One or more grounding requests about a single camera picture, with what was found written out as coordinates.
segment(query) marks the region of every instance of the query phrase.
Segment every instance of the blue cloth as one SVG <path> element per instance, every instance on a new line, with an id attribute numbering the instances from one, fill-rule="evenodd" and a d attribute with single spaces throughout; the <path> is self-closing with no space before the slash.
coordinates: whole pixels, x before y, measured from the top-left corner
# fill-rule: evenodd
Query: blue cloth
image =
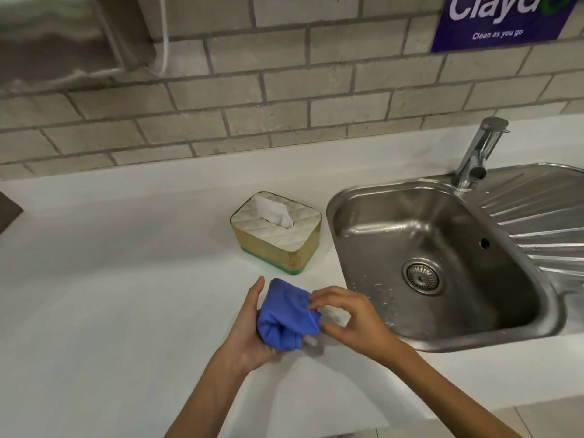
<path id="1" fill-rule="evenodd" d="M 310 293 L 274 278 L 258 314 L 258 335 L 278 352 L 299 349 L 304 335 L 319 332 L 321 315 L 306 309 Z"/>

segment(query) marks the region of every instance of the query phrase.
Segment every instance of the chrome faucet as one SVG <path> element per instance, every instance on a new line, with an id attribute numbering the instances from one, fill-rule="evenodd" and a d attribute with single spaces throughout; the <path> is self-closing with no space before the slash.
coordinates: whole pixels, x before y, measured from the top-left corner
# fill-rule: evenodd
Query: chrome faucet
<path id="1" fill-rule="evenodd" d="M 508 133 L 509 122 L 499 117 L 487 117 L 482 120 L 477 134 L 460 162 L 452 178 L 452 185 L 458 189 L 468 190 L 479 180 L 486 177 L 485 160 L 493 151 L 503 134 Z"/>

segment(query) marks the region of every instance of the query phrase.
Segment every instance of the drain strainer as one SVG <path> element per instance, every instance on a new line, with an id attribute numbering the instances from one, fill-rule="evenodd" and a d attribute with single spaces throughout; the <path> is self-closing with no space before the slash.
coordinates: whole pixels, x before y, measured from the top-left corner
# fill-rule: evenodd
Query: drain strainer
<path id="1" fill-rule="evenodd" d="M 427 260 L 413 259 L 405 263 L 402 273 L 412 289 L 425 295 L 435 295 L 440 293 L 443 284 L 437 269 Z"/>

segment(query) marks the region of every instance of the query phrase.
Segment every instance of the sink basin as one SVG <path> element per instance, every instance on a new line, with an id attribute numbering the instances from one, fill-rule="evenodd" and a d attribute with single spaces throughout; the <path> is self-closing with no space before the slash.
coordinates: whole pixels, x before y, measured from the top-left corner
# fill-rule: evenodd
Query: sink basin
<path id="1" fill-rule="evenodd" d="M 539 338 L 561 324 L 547 277 L 447 184 L 342 191 L 327 218 L 347 286 L 418 350 Z"/>

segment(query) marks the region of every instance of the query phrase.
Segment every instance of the sign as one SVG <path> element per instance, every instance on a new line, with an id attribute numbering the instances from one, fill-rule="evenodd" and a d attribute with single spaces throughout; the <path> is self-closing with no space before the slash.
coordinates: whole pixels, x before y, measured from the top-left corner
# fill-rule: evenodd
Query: sign
<path id="1" fill-rule="evenodd" d="M 446 0 L 432 52 L 556 40 L 578 0 Z"/>

